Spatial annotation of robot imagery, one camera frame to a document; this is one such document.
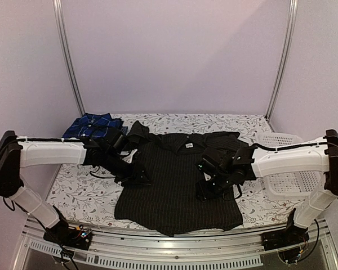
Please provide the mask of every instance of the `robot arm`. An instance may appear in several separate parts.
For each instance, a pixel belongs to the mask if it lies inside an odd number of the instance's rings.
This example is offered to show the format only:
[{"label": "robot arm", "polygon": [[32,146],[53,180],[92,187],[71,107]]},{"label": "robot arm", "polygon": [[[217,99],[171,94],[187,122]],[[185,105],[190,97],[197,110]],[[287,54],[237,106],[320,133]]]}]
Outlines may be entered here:
[{"label": "robot arm", "polygon": [[96,140],[32,139],[17,137],[14,131],[8,131],[0,141],[0,196],[9,198],[34,216],[46,229],[45,240],[87,250],[90,230],[69,228],[57,208],[25,185],[20,169],[63,163],[102,166],[122,185],[150,184],[139,163],[129,164],[119,155],[127,143],[127,138],[114,128],[107,137]]},{"label": "robot arm", "polygon": [[278,148],[254,144],[239,149],[234,156],[208,148],[198,169],[212,177],[197,183],[197,197],[201,200],[223,196],[233,185],[240,190],[244,181],[271,174],[323,172],[317,188],[290,213],[286,229],[262,235],[265,250],[294,245],[308,239],[307,229],[313,220],[338,198],[338,134],[327,130],[323,138]]}]

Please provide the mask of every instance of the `checkered cloth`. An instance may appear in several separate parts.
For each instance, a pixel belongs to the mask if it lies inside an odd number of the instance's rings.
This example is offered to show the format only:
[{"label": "checkered cloth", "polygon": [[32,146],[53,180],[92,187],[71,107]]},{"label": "checkered cloth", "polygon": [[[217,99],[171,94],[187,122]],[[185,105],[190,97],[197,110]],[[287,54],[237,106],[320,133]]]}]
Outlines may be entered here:
[{"label": "checkered cloth", "polygon": [[110,114],[84,114],[81,118],[76,118],[74,123],[65,131],[63,138],[102,138],[108,134],[109,127],[123,129],[122,119],[113,119]]}]

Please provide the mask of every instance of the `plastic basket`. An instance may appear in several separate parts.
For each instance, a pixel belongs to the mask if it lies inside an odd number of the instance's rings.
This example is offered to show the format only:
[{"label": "plastic basket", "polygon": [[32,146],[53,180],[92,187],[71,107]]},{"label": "plastic basket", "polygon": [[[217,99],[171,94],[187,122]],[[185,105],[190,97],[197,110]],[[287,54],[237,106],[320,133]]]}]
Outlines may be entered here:
[{"label": "plastic basket", "polygon": [[[258,133],[257,143],[268,147],[291,145],[303,142],[296,135],[285,133]],[[265,191],[270,200],[301,200],[317,186],[319,172],[281,173],[263,177]]]}]

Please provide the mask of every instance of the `pinstripe shirt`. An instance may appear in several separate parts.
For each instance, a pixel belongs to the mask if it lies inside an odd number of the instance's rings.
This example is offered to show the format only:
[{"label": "pinstripe shirt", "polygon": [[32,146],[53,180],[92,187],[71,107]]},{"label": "pinstripe shirt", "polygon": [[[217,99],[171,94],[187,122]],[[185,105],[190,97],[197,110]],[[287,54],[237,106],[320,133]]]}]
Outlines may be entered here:
[{"label": "pinstripe shirt", "polygon": [[[243,218],[235,200],[201,202],[195,196],[195,184],[204,177],[196,164],[205,148],[235,152],[247,146],[238,136],[237,132],[155,135],[135,122],[128,138],[138,149],[136,159],[144,165],[152,184],[126,186],[115,206],[115,218],[129,219],[169,236],[241,225]],[[226,198],[231,197],[233,190]]]}]

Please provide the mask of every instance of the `floral pattern mat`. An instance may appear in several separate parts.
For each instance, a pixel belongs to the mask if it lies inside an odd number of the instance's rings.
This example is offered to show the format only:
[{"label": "floral pattern mat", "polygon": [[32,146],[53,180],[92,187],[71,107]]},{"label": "floral pattern mat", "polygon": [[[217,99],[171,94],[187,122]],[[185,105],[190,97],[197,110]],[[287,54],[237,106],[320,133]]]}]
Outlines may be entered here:
[{"label": "floral pattern mat", "polygon": [[[271,131],[261,115],[118,114],[112,117],[122,118],[129,127],[138,120],[155,134],[237,131],[241,133],[239,139],[249,144],[255,141],[256,133]],[[91,166],[63,164],[48,195],[48,203],[55,205],[70,221],[146,230],[133,221],[114,218],[122,187],[112,179],[95,178],[90,171],[93,171]],[[96,174],[112,176],[103,168]],[[243,225],[237,228],[284,223],[288,213],[301,202],[269,200],[260,179],[245,182],[242,191],[243,196],[237,199],[237,204],[243,214]]]}]

